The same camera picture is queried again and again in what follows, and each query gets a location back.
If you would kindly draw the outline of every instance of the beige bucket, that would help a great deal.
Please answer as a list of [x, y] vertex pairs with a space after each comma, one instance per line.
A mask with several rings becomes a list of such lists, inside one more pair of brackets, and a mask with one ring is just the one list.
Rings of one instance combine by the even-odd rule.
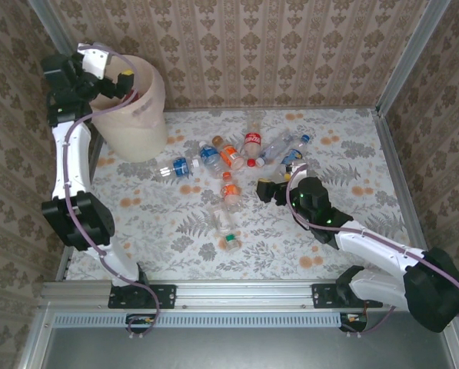
[[[141, 97], [117, 111], [94, 118], [96, 126], [116, 154], [130, 162], [147, 161], [158, 155], [166, 146], [168, 131], [163, 110], [165, 84], [159, 72], [147, 61], [126, 55], [137, 68], [137, 88]], [[106, 68], [106, 76], [116, 82], [118, 74], [130, 69], [120, 58], [113, 57]], [[120, 104], [118, 98], [99, 95], [91, 102], [93, 111]]]

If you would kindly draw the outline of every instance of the patterned wallpaper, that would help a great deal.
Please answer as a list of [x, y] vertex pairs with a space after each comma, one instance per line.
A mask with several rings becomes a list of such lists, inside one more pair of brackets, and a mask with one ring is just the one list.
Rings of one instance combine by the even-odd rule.
[[459, 0], [387, 114], [427, 242], [459, 267]]
[[0, 0], [0, 369], [18, 362], [62, 247], [41, 215], [55, 180], [40, 59], [54, 52], [27, 2]]
[[76, 42], [149, 60], [167, 108], [374, 105], [427, 0], [52, 0]]

